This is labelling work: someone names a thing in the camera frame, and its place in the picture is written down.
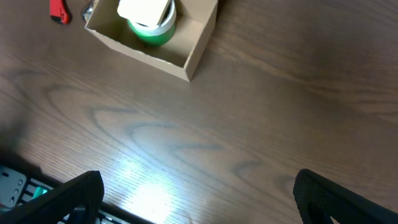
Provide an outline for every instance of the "wooden surface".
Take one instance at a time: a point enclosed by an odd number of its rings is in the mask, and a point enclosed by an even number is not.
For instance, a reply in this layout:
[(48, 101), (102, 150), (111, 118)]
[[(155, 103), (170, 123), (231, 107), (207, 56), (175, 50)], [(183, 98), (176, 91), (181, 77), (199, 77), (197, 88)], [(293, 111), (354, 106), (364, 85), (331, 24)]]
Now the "wooden surface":
[(157, 223), (300, 223), (309, 168), (398, 212), (398, 4), (227, 0), (189, 84), (0, 2), (2, 144)]

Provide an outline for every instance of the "wooden table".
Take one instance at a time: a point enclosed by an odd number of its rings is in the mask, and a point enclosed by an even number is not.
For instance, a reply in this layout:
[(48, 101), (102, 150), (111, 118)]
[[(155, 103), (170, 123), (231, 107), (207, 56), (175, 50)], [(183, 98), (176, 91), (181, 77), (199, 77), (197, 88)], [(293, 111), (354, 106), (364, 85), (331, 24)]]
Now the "wooden table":
[(309, 168), (398, 212), (398, 3), (224, 0), (191, 83), (0, 2), (3, 144), (157, 223), (300, 223)]

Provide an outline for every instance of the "black object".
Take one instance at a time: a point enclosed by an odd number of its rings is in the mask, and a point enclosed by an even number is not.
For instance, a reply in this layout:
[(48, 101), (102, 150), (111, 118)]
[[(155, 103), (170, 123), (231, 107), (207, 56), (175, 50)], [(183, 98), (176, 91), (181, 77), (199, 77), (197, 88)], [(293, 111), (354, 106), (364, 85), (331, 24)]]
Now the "black object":
[(304, 224), (398, 223), (398, 214), (308, 170), (296, 176), (294, 199)]
[(103, 196), (100, 172), (88, 171), (4, 213), (0, 223), (57, 223), (69, 213), (74, 223), (94, 223)]

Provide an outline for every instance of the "cardboard box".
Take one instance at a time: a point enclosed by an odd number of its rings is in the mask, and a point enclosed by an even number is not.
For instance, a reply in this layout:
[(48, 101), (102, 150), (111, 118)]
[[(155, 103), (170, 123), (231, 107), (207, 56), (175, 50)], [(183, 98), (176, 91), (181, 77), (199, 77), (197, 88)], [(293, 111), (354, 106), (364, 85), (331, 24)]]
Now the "cardboard box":
[(108, 47), (190, 81), (216, 22), (217, 0), (175, 0), (177, 28), (173, 38), (151, 47), (118, 15), (117, 0), (99, 0), (86, 29)]

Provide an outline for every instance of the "wood grain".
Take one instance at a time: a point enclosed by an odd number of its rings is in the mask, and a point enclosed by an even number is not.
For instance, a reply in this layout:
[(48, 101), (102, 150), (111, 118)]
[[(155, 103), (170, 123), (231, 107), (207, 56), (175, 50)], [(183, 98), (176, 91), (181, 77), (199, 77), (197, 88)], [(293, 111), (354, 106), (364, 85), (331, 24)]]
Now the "wood grain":
[(222, 1), (191, 84), (67, 3), (60, 26), (0, 2), (1, 131), (46, 174), (100, 170), (106, 203), (156, 223), (300, 223), (302, 168), (398, 212), (394, 2)]

